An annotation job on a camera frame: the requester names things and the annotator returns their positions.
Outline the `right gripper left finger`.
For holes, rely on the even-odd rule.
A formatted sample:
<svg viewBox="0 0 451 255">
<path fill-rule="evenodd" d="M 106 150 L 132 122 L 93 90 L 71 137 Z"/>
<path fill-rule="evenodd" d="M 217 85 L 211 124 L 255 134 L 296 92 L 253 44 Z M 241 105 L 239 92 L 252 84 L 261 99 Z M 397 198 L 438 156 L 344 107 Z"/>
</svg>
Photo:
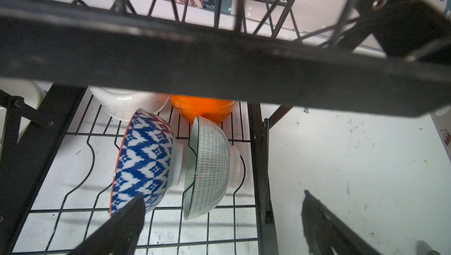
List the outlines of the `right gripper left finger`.
<svg viewBox="0 0 451 255">
<path fill-rule="evenodd" d="M 133 255 L 144 227 L 145 214 L 143 197 L 137 195 L 70 254 Z"/>
</svg>

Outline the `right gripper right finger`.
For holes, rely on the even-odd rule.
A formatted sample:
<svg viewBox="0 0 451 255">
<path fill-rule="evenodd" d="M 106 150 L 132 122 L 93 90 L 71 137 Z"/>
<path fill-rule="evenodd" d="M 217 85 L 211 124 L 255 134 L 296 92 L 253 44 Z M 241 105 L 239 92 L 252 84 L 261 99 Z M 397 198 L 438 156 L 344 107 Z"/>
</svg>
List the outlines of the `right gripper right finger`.
<svg viewBox="0 0 451 255">
<path fill-rule="evenodd" d="M 324 204 L 305 190 L 302 221 L 311 255 L 378 255 Z"/>
</svg>

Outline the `blue patterned ceramic bowl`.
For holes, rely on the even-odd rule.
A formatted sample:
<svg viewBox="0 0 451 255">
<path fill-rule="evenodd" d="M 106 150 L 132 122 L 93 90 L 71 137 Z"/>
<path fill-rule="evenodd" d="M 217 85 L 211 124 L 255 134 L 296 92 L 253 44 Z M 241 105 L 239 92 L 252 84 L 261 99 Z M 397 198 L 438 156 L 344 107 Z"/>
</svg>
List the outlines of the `blue patterned ceramic bowl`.
<svg viewBox="0 0 451 255">
<path fill-rule="evenodd" d="M 110 195 L 110 215 L 141 195 L 146 212 L 155 209 L 166 192 L 179 184 L 183 144 L 161 117 L 138 109 L 128 124 L 117 157 Z"/>
</svg>

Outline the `light green ceramic bowl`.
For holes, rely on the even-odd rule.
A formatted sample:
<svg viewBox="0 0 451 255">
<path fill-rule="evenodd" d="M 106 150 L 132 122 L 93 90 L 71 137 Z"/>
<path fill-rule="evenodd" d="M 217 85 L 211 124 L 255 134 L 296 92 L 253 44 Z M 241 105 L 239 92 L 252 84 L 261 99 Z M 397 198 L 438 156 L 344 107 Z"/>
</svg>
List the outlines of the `light green ceramic bowl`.
<svg viewBox="0 0 451 255">
<path fill-rule="evenodd" d="M 221 127 L 197 116 L 191 127 L 183 192 L 183 217 L 210 213 L 227 192 L 241 187 L 245 165 Z"/>
</svg>

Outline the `white ceramic bowl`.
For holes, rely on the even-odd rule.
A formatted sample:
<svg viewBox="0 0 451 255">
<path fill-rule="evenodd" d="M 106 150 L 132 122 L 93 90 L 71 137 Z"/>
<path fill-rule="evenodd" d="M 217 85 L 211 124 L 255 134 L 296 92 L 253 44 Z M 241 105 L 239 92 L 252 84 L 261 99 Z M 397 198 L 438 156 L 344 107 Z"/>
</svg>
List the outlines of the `white ceramic bowl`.
<svg viewBox="0 0 451 255">
<path fill-rule="evenodd" d="M 97 86 L 89 86 L 88 88 L 109 116 L 125 122 L 129 122 L 138 109 L 157 114 L 170 98 L 169 94 L 157 92 Z"/>
</svg>

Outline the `orange plastic bowl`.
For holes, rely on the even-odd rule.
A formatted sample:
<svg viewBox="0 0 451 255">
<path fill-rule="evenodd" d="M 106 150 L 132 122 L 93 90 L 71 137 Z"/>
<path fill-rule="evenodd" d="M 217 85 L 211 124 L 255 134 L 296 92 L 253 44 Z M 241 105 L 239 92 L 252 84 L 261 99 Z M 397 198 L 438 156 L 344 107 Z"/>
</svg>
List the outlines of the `orange plastic bowl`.
<svg viewBox="0 0 451 255">
<path fill-rule="evenodd" d="M 233 111 L 236 101 L 201 98 L 197 96 L 170 95 L 171 104 L 189 123 L 197 116 L 221 124 Z"/>
</svg>

